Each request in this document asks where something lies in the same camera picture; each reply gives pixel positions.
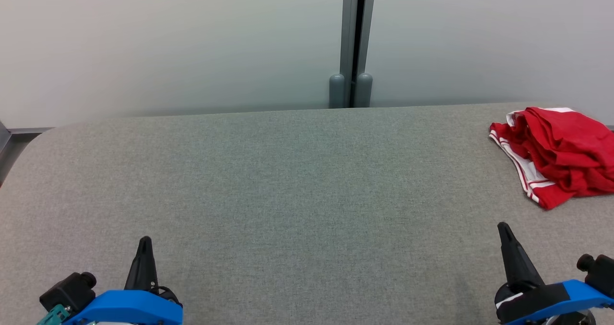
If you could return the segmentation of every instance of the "teal component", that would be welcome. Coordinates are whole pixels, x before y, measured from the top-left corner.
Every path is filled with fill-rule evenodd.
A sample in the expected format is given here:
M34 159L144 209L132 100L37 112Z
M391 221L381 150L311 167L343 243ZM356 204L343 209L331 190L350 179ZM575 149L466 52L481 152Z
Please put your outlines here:
M64 319L68 318L68 315L69 313L63 305L55 305L36 325L61 325Z

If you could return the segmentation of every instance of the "red cloth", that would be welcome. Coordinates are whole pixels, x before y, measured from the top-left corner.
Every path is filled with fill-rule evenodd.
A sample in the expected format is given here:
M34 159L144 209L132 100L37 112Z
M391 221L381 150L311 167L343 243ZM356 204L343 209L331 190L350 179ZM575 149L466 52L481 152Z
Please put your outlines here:
M526 168L537 173L529 178L525 175L526 183L543 178L543 186L525 190L529 189L530 197L531 193L537 196L545 209L571 197L614 193L614 133L581 113L568 108L528 107L509 113L506 124L493 123L491 137L504 150L505 144L509 145L517 155L508 154L511 159L529 161L525 168L520 166L519 174L526 174Z

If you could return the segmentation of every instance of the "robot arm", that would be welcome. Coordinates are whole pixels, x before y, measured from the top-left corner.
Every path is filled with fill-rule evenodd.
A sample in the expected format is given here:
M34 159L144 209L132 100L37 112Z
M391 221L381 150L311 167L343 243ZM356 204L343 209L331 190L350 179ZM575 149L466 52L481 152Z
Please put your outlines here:
M509 225L498 225L507 283L495 296L497 317L507 325L594 325L590 308L614 306L614 260L582 255L585 282L544 284Z
M94 275L72 273L40 296L49 312L38 325L87 325L95 322L181 325L183 306L175 294L158 285L152 240L141 238L124 290L96 297Z

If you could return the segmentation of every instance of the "white wall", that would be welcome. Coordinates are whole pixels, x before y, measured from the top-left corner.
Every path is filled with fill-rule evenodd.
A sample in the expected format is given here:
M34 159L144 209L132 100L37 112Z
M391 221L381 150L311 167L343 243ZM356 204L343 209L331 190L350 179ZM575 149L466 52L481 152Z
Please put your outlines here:
M342 0L0 0L0 120L326 107Z
M371 106L547 100L614 124L614 0L375 0Z

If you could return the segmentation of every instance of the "gray fabric surface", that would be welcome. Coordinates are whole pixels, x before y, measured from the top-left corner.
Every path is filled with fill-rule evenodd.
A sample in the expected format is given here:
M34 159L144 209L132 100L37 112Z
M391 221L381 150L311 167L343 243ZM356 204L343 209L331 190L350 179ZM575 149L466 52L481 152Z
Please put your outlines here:
M35 139L0 188L0 323L149 235L190 324L495 324L507 221L547 282L614 256L614 198L544 212L493 121L527 104L116 119ZM613 312L597 312L603 324Z

